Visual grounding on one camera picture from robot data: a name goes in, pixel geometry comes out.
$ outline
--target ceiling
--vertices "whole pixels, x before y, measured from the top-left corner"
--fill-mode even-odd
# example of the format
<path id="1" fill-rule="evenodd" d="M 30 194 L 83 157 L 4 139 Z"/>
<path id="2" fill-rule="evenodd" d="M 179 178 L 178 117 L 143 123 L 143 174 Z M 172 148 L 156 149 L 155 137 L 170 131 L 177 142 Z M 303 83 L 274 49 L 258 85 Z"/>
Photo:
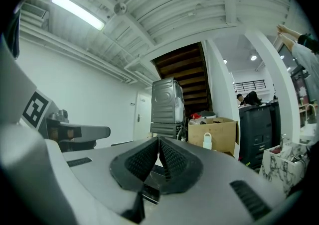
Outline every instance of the ceiling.
<path id="1" fill-rule="evenodd" d="M 22 14 L 21 37 L 74 57 L 128 84 L 150 87 L 158 75 L 139 63 L 163 45 L 208 30 L 253 24 L 272 39 L 279 23 L 309 30 L 294 0 L 72 0 L 105 22 L 98 31 L 50 0 L 27 3 L 48 12 L 38 24 Z M 116 15 L 114 5 L 128 12 Z M 244 36 L 217 38 L 216 44 L 232 70 L 256 68 L 252 47 Z"/>

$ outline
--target fluorescent light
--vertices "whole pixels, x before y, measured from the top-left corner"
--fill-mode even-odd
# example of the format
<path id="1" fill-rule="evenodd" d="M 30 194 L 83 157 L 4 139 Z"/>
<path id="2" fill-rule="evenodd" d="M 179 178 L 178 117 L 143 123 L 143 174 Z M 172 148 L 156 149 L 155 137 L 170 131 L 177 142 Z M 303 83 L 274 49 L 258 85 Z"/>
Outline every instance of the fluorescent light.
<path id="1" fill-rule="evenodd" d="M 64 8 L 65 10 L 73 13 L 82 20 L 86 21 L 88 24 L 92 25 L 98 30 L 102 30 L 104 23 L 101 22 L 97 17 L 90 14 L 88 11 L 79 7 L 77 4 L 71 2 L 70 0 L 51 0 L 52 3 Z"/>

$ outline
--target cardboard box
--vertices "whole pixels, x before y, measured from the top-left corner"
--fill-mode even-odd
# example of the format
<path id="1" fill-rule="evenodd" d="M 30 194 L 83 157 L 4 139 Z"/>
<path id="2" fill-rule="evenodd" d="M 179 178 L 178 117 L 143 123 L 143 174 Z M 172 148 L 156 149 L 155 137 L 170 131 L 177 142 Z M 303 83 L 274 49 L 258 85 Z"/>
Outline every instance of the cardboard box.
<path id="1" fill-rule="evenodd" d="M 230 152 L 234 156 L 235 142 L 239 143 L 238 122 L 223 117 L 206 121 L 207 124 L 188 125 L 188 143 L 203 147 L 204 135 L 208 132 L 213 150 Z"/>

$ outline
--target person's hand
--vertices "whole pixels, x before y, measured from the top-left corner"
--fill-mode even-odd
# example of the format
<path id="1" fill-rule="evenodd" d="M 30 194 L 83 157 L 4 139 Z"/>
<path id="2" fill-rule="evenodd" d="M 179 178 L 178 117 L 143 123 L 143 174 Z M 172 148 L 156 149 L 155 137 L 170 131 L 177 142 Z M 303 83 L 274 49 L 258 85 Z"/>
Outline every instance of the person's hand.
<path id="1" fill-rule="evenodd" d="M 279 25 L 277 25 L 277 31 L 278 31 L 278 33 L 287 33 L 288 28 L 283 24 L 279 24 Z"/>

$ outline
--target person's arm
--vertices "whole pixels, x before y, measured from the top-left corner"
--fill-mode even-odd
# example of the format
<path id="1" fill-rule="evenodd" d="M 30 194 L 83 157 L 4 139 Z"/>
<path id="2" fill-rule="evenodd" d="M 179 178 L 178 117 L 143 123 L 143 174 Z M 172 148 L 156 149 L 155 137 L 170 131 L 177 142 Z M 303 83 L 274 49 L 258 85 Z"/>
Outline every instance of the person's arm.
<path id="1" fill-rule="evenodd" d="M 287 46 L 288 50 L 289 50 L 290 52 L 292 52 L 293 46 L 294 46 L 295 42 L 292 41 L 290 38 L 286 37 L 285 35 L 281 34 L 281 33 L 279 33 L 278 36 L 282 39 L 282 41 L 284 42 L 284 44 Z"/>
<path id="2" fill-rule="evenodd" d="M 289 28 L 287 28 L 285 25 L 282 25 L 282 24 L 279 24 L 279 25 L 277 26 L 277 30 L 278 30 L 279 33 L 289 34 L 289 35 L 293 36 L 293 37 L 294 37 L 295 39 L 297 39 L 297 40 L 298 40 L 298 38 L 301 36 L 300 33 L 296 32 L 296 31 L 294 31 L 294 30 L 292 30 L 292 29 L 289 29 Z"/>

